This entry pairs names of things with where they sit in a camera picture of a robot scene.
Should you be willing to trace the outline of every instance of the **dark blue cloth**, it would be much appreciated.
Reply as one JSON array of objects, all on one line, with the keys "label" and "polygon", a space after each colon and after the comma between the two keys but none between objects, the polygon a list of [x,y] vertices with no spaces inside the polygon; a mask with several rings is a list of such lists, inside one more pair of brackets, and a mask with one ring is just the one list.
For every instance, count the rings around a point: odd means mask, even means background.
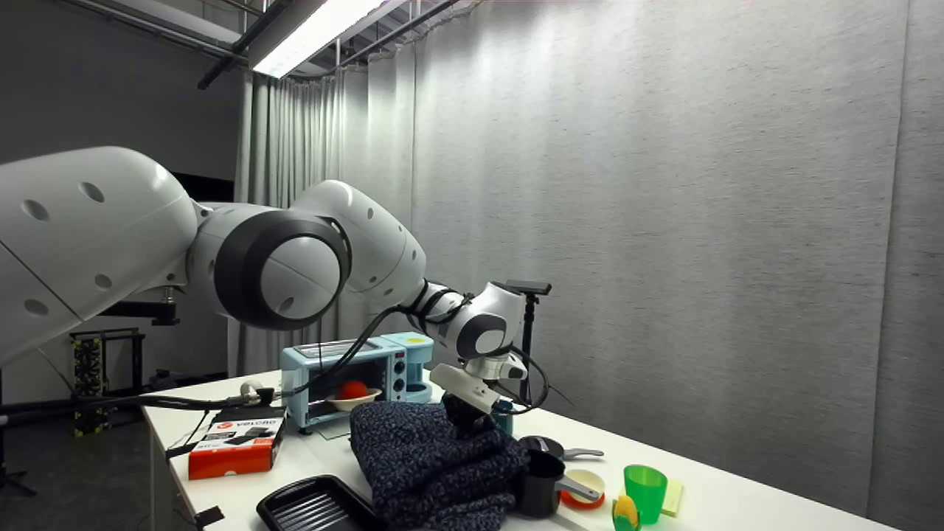
[{"label": "dark blue cloth", "polygon": [[351,448],[389,529],[497,531],[528,464],[497,429],[460,438],[441,404],[358,407]]}]

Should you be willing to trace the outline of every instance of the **fluorescent light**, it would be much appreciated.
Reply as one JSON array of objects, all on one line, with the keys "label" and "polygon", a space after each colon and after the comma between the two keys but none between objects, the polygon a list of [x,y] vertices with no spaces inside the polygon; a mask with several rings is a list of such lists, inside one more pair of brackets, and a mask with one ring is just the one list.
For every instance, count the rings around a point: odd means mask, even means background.
[{"label": "fluorescent light", "polygon": [[253,70],[267,78],[286,78],[304,59],[329,48],[383,0],[324,0],[286,42],[281,42]]}]

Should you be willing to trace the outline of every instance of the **table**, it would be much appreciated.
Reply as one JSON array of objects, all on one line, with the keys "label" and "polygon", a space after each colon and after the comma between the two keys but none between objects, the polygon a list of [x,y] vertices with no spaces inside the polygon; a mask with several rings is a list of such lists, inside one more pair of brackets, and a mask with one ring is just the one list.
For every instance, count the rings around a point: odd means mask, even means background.
[{"label": "table", "polygon": [[[264,373],[249,379],[230,379],[215,383],[180,386],[159,395],[183,395],[183,398],[228,398],[240,395],[240,383],[264,383],[278,386],[281,373]],[[180,494],[190,513],[203,513],[218,509],[225,513],[221,522],[208,529],[214,531],[264,531],[264,520],[258,516],[258,501],[267,500],[271,491],[281,491],[292,482],[314,478],[314,476],[336,476],[349,488],[354,488],[364,500],[368,500],[368,485],[360,476],[354,452],[345,438],[324,441],[318,433],[302,438],[292,429],[284,438],[281,455],[274,470],[267,476],[230,476],[230,478],[209,478],[209,482],[190,482],[186,478],[186,458],[175,458],[165,467],[165,448],[175,448],[202,420],[202,414],[190,410],[157,410],[147,407],[147,421],[153,432],[150,441],[150,529],[169,531],[169,494]],[[599,432],[594,424],[534,410],[528,417],[513,420],[513,433],[542,433],[554,438],[573,448],[601,448],[601,464],[573,464],[575,470],[594,470],[607,482],[607,500],[622,491],[622,467],[627,464],[649,464],[669,478],[686,485],[681,513],[677,520],[663,516],[653,531],[879,531],[885,525],[799,500],[786,491],[774,491],[767,485],[756,485],[737,478],[733,472]],[[520,520],[510,516],[506,531],[525,531],[525,529],[587,529],[587,531],[607,531],[610,513],[575,513],[560,504],[554,520]]]}]

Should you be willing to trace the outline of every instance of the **green cup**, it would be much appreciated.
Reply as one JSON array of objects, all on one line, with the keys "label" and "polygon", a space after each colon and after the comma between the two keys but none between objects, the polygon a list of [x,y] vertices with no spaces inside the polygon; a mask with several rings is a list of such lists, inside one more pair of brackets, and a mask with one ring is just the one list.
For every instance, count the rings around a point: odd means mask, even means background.
[{"label": "green cup", "polygon": [[668,501],[669,478],[653,467],[627,467],[622,470],[627,495],[640,511],[640,525],[656,525],[660,504]]}]

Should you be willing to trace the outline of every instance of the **black basket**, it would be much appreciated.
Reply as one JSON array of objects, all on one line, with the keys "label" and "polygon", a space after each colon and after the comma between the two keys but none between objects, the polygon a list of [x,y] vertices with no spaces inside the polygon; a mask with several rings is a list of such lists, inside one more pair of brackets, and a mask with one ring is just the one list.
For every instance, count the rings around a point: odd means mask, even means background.
[{"label": "black basket", "polygon": [[373,504],[334,476],[274,491],[258,504],[271,531],[383,531]]}]

